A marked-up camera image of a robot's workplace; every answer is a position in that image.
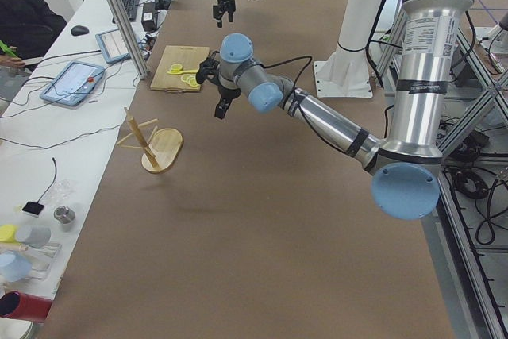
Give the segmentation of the light blue cup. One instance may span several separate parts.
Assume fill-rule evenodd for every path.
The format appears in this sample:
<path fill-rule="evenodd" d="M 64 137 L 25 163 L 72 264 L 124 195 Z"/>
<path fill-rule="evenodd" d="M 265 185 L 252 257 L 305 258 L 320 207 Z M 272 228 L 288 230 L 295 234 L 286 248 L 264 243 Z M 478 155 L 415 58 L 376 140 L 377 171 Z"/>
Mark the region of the light blue cup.
<path fill-rule="evenodd" d="M 9 282 L 25 278 L 32 264 L 19 252 L 6 251 L 1 254 L 1 275 Z"/>

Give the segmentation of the black square pad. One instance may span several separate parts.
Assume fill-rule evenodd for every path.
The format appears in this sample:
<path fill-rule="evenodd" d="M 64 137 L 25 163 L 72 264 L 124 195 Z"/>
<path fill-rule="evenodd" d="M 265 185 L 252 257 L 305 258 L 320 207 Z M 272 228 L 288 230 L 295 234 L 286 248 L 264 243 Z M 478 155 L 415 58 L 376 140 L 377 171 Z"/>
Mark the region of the black square pad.
<path fill-rule="evenodd" d="M 28 201 L 21 210 L 31 216 L 38 217 L 44 210 L 44 205 L 39 202 Z"/>

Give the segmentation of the aluminium frame post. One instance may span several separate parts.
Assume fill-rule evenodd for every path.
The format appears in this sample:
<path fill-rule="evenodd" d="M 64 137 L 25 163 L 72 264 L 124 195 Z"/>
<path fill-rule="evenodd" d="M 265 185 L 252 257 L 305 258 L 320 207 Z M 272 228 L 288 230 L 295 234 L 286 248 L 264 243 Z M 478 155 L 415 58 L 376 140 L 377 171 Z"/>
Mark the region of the aluminium frame post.
<path fill-rule="evenodd" d="M 106 0 L 114 16 L 120 34 L 133 61 L 140 79 L 148 76 L 148 67 L 137 43 L 133 28 L 125 11 L 122 0 Z"/>

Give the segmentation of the clear acrylic cup tray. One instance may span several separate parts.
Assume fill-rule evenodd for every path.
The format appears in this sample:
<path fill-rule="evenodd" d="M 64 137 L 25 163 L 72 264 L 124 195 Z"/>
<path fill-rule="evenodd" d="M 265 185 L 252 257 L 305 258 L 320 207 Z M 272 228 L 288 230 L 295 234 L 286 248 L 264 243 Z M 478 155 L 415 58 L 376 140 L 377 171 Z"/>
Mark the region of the clear acrylic cup tray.
<path fill-rule="evenodd" d="M 3 248 L 23 255 L 31 263 L 32 269 L 25 279 L 43 281 L 52 270 L 62 245 L 57 242 L 48 242 L 43 247 L 34 248 L 25 244 L 4 244 Z"/>

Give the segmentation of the blue teach pendant near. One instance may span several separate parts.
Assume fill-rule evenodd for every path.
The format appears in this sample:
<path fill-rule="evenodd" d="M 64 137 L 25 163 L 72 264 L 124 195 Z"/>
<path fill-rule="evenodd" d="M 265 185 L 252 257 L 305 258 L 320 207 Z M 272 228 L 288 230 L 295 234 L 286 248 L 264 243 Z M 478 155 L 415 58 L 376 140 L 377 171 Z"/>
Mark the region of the blue teach pendant near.
<path fill-rule="evenodd" d="M 72 60 L 44 89 L 40 99 L 50 104 L 77 106 L 100 83 L 104 72 L 103 66 Z"/>

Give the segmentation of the person in black clothing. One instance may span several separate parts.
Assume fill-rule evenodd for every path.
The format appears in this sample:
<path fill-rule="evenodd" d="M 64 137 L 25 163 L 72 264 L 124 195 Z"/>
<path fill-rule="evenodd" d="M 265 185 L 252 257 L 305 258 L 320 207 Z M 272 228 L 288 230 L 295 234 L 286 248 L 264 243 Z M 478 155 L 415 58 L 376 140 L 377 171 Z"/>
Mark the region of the person in black clothing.
<path fill-rule="evenodd" d="M 66 27 L 45 0 L 1 0 L 1 41 L 15 51 L 1 53 L 1 65 L 21 69 L 26 59 L 45 56 Z"/>

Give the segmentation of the blue teach pendant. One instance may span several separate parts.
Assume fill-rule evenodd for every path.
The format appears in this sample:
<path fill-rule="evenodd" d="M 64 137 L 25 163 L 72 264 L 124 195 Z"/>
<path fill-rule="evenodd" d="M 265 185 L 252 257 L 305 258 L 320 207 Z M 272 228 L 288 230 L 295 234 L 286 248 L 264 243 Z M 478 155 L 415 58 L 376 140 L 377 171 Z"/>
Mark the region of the blue teach pendant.
<path fill-rule="evenodd" d="M 72 60 L 44 89 L 40 99 L 50 104 L 77 106 L 100 83 L 104 72 L 103 66 Z"/>
<path fill-rule="evenodd" d="M 130 57 L 127 45 L 119 29 L 97 33 L 95 39 L 104 60 L 108 64 L 114 64 Z"/>

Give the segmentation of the red cylinder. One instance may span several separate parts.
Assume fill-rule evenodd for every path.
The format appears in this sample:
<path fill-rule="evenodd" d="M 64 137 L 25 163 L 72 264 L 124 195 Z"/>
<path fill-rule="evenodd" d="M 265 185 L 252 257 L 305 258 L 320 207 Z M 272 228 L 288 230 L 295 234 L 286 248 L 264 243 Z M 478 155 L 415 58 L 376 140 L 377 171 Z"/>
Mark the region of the red cylinder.
<path fill-rule="evenodd" d="M 43 323 L 51 306 L 51 299 L 11 291 L 1 297 L 1 317 Z"/>

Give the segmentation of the black power adapter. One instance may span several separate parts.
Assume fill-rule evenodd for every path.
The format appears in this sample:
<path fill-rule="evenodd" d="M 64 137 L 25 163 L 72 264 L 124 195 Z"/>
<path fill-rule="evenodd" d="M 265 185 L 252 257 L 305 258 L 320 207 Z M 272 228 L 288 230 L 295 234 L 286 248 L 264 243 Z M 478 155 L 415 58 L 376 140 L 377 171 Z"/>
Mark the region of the black power adapter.
<path fill-rule="evenodd" d="M 158 26 L 158 10 L 154 2 L 143 4 L 141 24 L 145 32 L 154 32 Z"/>

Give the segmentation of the lemon slice row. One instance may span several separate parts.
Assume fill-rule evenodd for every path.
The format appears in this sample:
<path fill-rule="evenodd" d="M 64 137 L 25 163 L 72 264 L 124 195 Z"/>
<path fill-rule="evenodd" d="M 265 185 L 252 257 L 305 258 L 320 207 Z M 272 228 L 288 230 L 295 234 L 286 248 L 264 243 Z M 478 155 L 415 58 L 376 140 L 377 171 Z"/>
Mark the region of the lemon slice row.
<path fill-rule="evenodd" d="M 198 88 L 200 84 L 197 82 L 195 75 L 184 74 L 180 76 L 180 80 L 187 84 L 189 87 Z"/>

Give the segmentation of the yellow plastic toy knife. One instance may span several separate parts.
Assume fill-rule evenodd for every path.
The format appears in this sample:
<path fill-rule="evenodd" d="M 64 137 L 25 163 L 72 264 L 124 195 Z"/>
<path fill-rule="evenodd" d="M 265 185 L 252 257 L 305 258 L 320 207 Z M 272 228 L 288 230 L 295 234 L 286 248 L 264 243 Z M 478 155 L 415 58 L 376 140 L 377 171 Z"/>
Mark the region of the yellow plastic toy knife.
<path fill-rule="evenodd" d="M 170 70 L 167 71 L 169 75 L 183 75 L 183 74 L 196 74 L 198 70 Z"/>

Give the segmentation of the bamboo cutting board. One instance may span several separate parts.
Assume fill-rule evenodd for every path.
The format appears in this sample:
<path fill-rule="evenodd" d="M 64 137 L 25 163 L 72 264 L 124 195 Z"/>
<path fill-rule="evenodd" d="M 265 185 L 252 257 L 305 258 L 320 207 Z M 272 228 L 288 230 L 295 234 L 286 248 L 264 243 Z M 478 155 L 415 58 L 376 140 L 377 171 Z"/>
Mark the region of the bamboo cutting board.
<path fill-rule="evenodd" d="M 209 47 L 166 46 L 149 86 L 150 90 L 173 94 L 199 92 L 201 90 L 201 85 L 197 82 L 199 64 L 209 53 Z"/>

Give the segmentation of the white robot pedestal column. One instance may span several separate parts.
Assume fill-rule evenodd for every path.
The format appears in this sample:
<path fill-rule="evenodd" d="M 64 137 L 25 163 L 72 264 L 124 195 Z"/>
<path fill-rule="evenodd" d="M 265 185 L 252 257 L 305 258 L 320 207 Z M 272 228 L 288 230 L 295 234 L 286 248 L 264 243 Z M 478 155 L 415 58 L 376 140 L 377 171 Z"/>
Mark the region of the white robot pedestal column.
<path fill-rule="evenodd" d="M 336 51 L 314 63 L 318 97 L 371 97 L 365 47 L 378 7 L 379 0 L 348 0 Z"/>

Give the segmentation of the grey cup on tray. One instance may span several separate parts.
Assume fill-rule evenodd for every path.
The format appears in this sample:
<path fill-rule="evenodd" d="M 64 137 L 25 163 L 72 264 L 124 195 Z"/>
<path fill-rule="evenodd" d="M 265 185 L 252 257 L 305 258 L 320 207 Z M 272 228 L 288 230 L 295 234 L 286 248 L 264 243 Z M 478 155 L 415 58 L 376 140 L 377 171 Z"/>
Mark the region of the grey cup on tray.
<path fill-rule="evenodd" d="M 15 233 L 15 239 L 22 244 L 41 248 L 50 241 L 51 235 L 51 230 L 46 226 L 21 225 Z"/>

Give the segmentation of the black computer mouse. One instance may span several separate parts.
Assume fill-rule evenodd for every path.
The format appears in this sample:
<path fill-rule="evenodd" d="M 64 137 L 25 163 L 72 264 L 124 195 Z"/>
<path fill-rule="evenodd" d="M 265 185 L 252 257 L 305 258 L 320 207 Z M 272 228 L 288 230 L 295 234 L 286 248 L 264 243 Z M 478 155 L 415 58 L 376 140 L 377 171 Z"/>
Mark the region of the black computer mouse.
<path fill-rule="evenodd" d="M 75 25 L 71 28 L 71 35 L 73 37 L 78 37 L 82 35 L 86 35 L 90 32 L 90 30 L 84 25 Z"/>

